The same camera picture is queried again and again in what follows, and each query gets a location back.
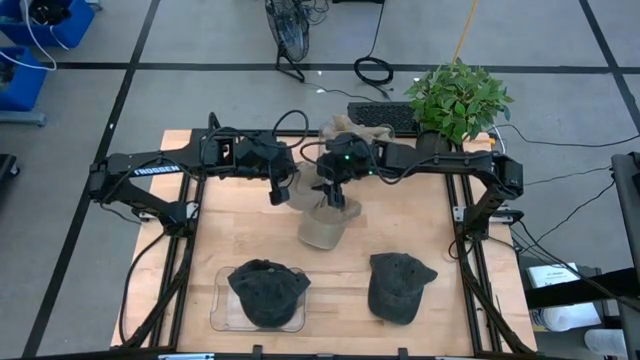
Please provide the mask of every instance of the wooden tabletop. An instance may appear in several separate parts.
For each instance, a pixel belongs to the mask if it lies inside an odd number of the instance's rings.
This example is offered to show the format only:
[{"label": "wooden tabletop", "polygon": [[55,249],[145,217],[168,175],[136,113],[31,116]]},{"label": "wooden tabletop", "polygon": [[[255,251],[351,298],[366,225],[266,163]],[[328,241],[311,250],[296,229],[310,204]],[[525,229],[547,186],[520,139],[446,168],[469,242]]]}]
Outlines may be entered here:
[{"label": "wooden tabletop", "polygon": [[[189,138],[190,131],[168,130],[162,149],[181,148]],[[293,143],[297,138],[282,140]],[[412,144],[415,140],[399,141]],[[465,144],[467,151],[489,149],[486,134]],[[316,150],[307,151],[308,155],[315,155]],[[297,149],[294,157],[300,159]],[[155,176],[151,192],[165,200],[175,200],[181,177]],[[460,182],[456,183],[459,201],[463,203]],[[484,186],[477,179],[471,179],[471,185],[477,200]],[[299,242],[296,234],[300,214],[286,205],[271,206],[268,192],[269,183],[265,181],[213,178],[207,181],[179,351],[247,353],[253,345],[262,345],[265,353],[280,354],[394,355],[400,347],[409,349],[411,355],[473,354],[459,266],[447,253],[454,234],[443,175],[420,174],[396,186],[369,177],[344,186],[347,196],[362,203],[362,215],[349,224],[344,237],[331,251]],[[161,227],[157,222],[144,224],[135,254],[159,233]],[[506,225],[491,225],[490,234],[511,243]],[[133,273],[125,315],[127,336],[157,300],[167,244],[168,241],[161,242],[149,251]],[[499,303],[504,318],[522,341],[535,349],[516,256],[509,247],[493,241],[483,245],[494,303]],[[438,278],[425,287],[419,312],[410,325],[382,321],[367,307],[369,256],[384,252],[409,253],[438,272]],[[306,322],[300,331],[221,332],[212,328],[210,312],[216,273],[223,267],[237,267],[256,258],[298,267],[307,273],[312,284],[307,293]],[[484,312],[477,313],[484,348],[490,349]],[[170,305],[165,313],[161,344],[168,339],[172,316]],[[118,343],[114,334],[113,344]]]}]

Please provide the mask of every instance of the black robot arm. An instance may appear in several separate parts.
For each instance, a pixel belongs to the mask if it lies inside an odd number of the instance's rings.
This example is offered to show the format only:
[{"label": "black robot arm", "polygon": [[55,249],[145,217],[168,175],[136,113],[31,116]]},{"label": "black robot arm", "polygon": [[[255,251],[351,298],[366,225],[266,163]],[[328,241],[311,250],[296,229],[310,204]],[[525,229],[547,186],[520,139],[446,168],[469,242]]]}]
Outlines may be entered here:
[{"label": "black robot arm", "polygon": [[506,200],[523,193],[522,165],[505,155],[488,151],[434,153],[409,145],[374,141],[367,144],[353,133],[344,133],[326,143],[327,152],[318,159],[318,174],[326,183],[318,188],[331,206],[344,206],[340,185],[364,176],[380,175],[389,185],[418,173],[471,175],[485,185],[480,200],[460,214],[463,234],[476,240],[488,237],[489,219]]},{"label": "black robot arm", "polygon": [[91,165],[89,196],[100,204],[122,202],[141,217],[157,217],[168,234],[186,236],[192,211],[180,201],[167,202],[131,182],[131,178],[185,172],[196,180],[215,176],[262,179],[271,182],[272,205],[289,199],[286,188],[278,184],[296,169],[291,149],[278,142],[271,132],[256,132],[220,136],[224,128],[210,127],[202,139],[192,141],[182,149],[137,154],[113,154]]}]

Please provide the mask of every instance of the yellow cable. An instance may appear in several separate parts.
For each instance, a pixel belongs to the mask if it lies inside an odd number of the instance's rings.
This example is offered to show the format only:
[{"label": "yellow cable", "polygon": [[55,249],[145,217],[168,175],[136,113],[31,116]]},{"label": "yellow cable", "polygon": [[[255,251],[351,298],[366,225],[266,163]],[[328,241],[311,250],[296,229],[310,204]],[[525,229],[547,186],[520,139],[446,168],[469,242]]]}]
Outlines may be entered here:
[{"label": "yellow cable", "polygon": [[458,59],[460,48],[462,48],[462,44],[464,43],[464,38],[467,36],[467,30],[469,30],[469,25],[471,25],[471,21],[473,20],[473,15],[476,13],[477,6],[478,6],[478,0],[473,0],[473,5],[471,6],[471,12],[469,13],[469,17],[467,18],[467,23],[464,24],[464,31],[462,31],[462,36],[460,37],[460,41],[458,41],[456,52],[455,54],[453,54],[453,60],[451,60],[452,64],[455,64],[456,60]]}]

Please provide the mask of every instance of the electric fan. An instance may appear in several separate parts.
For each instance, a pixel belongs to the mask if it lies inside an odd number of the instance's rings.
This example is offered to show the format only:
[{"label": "electric fan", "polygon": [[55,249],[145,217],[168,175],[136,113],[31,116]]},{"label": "electric fan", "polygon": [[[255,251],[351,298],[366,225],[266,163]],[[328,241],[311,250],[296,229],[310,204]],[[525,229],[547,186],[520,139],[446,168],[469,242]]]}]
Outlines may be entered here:
[{"label": "electric fan", "polygon": [[[309,21],[300,5],[301,0],[265,0],[271,34],[278,45],[276,70],[304,82],[304,75],[295,63],[309,52]],[[280,67],[285,58],[297,74]]]}]

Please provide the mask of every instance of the fan base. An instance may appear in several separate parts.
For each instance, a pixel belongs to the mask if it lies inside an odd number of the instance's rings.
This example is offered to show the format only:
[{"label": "fan base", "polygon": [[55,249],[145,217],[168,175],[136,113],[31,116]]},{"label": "fan base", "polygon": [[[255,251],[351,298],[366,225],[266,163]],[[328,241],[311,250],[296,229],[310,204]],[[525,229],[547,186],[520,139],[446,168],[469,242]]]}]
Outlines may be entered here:
[{"label": "fan base", "polygon": [[[280,58],[285,58],[296,73],[294,74],[291,72],[291,70],[283,69],[280,66]],[[289,55],[287,55],[287,51],[283,47],[280,47],[278,49],[278,56],[276,57],[276,70],[280,71],[283,74],[291,76],[292,78],[300,81],[301,83],[304,82],[304,74],[302,74],[302,72],[300,71],[300,69],[298,69],[296,64],[293,61],[291,61],[291,59],[289,58]]]}]

